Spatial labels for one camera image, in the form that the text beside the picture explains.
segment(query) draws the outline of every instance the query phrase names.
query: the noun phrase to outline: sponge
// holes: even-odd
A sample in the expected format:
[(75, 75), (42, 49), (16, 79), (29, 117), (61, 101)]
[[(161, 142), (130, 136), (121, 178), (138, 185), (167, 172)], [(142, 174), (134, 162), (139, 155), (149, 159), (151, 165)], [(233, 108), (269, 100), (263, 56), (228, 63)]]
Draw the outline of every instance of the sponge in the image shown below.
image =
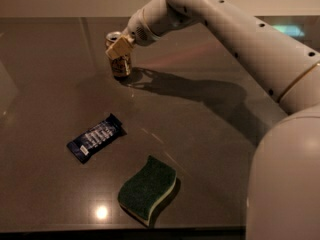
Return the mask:
[(149, 156), (144, 167), (120, 189), (119, 204), (129, 214), (149, 226), (152, 212), (172, 192), (175, 183), (176, 171)]

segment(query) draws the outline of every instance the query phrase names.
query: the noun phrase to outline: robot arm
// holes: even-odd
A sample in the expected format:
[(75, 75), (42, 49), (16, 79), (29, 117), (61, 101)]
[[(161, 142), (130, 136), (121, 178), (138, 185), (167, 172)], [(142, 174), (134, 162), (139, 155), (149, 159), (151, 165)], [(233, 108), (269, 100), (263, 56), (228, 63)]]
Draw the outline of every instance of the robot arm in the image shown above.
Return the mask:
[(152, 0), (107, 51), (115, 59), (169, 31), (202, 23), (292, 114), (259, 144), (251, 166), (247, 239), (319, 239), (320, 55), (225, 0)]
[(319, 84), (313, 81), (320, 79), (319, 54), (224, 0), (152, 0), (131, 17), (124, 38), (107, 54), (114, 59), (130, 52), (134, 44), (150, 45), (169, 31), (198, 22), (288, 114), (320, 101), (320, 92), (299, 87), (302, 82), (303, 86)]

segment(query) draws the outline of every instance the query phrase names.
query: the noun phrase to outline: sponge scouring pad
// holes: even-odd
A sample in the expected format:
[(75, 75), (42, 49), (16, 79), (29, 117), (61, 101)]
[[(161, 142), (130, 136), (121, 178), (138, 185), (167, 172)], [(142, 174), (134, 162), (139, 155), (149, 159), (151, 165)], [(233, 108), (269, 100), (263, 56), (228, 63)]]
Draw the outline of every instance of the sponge scouring pad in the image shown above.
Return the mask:
[(124, 183), (119, 191), (120, 206), (149, 226), (152, 212), (174, 189), (176, 171), (149, 156), (144, 167)]

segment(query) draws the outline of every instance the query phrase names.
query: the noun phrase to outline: blue wrapper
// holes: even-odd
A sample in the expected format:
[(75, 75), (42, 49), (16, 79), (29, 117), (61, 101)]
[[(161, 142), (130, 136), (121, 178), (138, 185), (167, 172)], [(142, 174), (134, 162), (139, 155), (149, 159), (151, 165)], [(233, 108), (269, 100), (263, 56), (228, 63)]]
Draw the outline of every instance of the blue wrapper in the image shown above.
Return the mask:
[(119, 119), (110, 114), (105, 120), (70, 141), (67, 147), (84, 164), (121, 135), (121, 125)]

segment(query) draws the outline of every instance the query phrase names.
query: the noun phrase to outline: gray table surface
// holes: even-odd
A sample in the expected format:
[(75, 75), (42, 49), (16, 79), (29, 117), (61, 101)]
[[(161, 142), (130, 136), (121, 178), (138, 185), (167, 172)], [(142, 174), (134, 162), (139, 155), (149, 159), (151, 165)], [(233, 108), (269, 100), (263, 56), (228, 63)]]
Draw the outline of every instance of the gray table surface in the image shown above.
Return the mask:
[[(286, 114), (201, 25), (137, 47), (117, 81), (105, 35), (127, 20), (0, 20), (0, 232), (144, 228), (117, 195), (149, 155), (178, 177), (155, 228), (245, 225), (252, 157)], [(66, 144), (110, 113), (127, 134), (81, 164)]]

